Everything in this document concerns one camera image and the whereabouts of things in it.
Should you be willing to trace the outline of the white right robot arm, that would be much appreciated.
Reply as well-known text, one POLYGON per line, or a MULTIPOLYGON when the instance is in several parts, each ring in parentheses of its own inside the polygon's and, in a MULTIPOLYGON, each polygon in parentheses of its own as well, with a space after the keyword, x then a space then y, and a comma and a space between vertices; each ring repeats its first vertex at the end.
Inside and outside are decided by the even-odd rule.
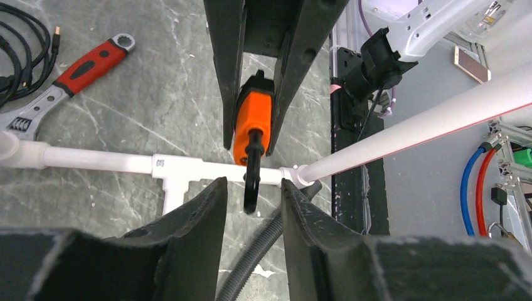
MULTIPOLYGON (((346 5, 346 1, 205 1, 226 149, 233 144, 242 104, 243 54, 277 60, 273 79, 258 86, 272 97, 270 122, 263 131, 265 153, 271 155, 291 101, 346 5)), ((361 63, 343 78, 344 89, 365 100, 376 90, 394 87, 436 42, 487 5, 487 1, 416 5, 363 43, 361 63)))

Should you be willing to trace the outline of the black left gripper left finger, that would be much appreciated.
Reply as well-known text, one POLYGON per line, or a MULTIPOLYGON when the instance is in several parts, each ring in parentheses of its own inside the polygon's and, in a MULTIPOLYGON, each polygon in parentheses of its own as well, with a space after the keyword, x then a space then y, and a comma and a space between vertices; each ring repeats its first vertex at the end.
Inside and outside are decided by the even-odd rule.
POLYGON ((2 228, 2 300, 213 300, 228 181, 121 237, 2 228))

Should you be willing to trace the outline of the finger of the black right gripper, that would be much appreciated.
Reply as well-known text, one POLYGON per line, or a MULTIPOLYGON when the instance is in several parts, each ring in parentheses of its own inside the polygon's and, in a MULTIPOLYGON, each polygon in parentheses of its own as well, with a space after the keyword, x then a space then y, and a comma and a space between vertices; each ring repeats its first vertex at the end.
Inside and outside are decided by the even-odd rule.
POLYGON ((291 102, 348 2, 289 3, 295 3, 296 7, 275 64, 275 100, 272 107, 270 144, 266 152, 268 156, 274 152, 291 102))
POLYGON ((247 10, 245 2, 239 0, 204 0, 203 4, 223 103, 223 145, 229 150, 240 91, 247 10))

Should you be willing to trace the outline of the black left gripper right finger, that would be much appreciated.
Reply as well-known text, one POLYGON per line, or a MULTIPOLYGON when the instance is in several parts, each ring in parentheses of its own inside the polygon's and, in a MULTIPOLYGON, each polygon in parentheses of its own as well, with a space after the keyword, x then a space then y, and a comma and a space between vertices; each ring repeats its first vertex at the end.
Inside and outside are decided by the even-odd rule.
POLYGON ((531 299, 531 256, 511 240, 359 235, 281 191, 291 300, 531 299))

